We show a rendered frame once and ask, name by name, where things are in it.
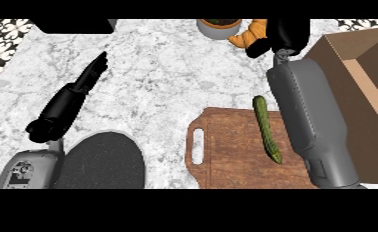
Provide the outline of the brown wooden cutting board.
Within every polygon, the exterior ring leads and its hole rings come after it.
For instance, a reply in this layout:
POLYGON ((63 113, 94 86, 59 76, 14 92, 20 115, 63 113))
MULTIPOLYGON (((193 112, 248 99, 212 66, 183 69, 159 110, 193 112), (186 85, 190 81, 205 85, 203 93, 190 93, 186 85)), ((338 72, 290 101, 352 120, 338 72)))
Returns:
POLYGON ((314 189, 279 111, 268 123, 282 163, 268 158, 254 111, 208 107, 186 136, 186 167, 200 189, 314 189))

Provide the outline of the dark speckled oval placemat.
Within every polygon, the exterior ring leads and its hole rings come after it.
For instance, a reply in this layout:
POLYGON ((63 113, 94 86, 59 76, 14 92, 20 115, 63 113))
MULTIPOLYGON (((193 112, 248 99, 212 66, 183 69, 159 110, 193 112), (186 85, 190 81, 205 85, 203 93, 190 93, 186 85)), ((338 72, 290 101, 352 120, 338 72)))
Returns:
POLYGON ((87 137, 69 150, 56 189, 143 189, 144 160, 134 141, 113 131, 87 137))

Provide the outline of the black appliance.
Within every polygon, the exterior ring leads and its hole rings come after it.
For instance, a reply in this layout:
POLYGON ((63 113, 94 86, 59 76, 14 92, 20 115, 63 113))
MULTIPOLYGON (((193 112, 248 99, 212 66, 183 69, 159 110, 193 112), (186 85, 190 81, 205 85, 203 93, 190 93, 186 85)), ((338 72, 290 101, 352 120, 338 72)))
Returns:
POLYGON ((47 34, 110 34, 115 19, 32 19, 31 22, 47 34))

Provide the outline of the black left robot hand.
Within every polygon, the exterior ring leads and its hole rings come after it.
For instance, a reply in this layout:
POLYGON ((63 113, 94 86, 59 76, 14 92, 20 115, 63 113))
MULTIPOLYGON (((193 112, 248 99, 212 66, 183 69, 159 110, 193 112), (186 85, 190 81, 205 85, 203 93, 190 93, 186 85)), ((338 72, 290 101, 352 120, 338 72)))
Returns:
POLYGON ((106 69, 106 52, 101 52, 87 65, 76 80, 60 88, 38 118, 28 124, 25 131, 29 133, 32 142, 56 141, 65 135, 76 118, 88 92, 106 69))

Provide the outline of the orange croissant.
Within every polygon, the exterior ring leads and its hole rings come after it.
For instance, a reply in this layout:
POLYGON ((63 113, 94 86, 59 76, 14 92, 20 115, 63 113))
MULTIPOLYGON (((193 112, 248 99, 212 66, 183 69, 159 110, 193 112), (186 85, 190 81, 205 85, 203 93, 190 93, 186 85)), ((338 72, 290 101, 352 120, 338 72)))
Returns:
POLYGON ((246 49, 251 44, 265 38, 265 19, 254 19, 240 35, 228 36, 227 40, 233 46, 246 49))

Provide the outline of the potted plant in grey pot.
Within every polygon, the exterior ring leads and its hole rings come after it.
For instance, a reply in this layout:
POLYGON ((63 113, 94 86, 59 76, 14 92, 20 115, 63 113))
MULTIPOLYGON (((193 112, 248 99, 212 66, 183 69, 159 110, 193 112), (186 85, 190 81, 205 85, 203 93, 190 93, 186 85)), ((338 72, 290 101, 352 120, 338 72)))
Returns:
POLYGON ((196 27, 205 37, 212 40, 225 40, 239 32, 242 20, 237 19, 228 25, 211 24, 205 19, 196 20, 196 27))

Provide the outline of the brown cardboard box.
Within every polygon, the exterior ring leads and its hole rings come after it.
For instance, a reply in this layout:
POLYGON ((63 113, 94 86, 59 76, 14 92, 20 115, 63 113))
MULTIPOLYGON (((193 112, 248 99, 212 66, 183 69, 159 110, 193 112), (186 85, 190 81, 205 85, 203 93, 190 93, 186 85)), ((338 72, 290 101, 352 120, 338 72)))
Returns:
POLYGON ((378 28, 324 34, 305 58, 326 75, 360 181, 378 184, 378 28))

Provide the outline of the green cucumber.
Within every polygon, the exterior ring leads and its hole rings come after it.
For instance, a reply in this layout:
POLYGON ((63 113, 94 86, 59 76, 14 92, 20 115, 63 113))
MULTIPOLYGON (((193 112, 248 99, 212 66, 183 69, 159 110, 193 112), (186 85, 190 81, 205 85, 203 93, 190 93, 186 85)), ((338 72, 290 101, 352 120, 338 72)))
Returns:
POLYGON ((282 156, 280 156, 280 151, 271 135, 267 104, 262 96, 255 96, 252 98, 252 107, 254 107, 254 113, 255 113, 256 123, 259 127, 264 150, 273 162, 280 164, 282 156))

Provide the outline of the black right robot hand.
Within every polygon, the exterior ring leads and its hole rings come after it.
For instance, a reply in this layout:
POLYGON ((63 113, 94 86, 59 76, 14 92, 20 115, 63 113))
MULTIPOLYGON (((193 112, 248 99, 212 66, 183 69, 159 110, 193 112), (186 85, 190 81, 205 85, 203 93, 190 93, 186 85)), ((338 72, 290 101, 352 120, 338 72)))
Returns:
POLYGON ((267 19, 265 37, 258 39, 246 48, 246 56, 256 58, 268 50, 290 50, 296 56, 305 48, 310 38, 310 20, 299 19, 267 19))

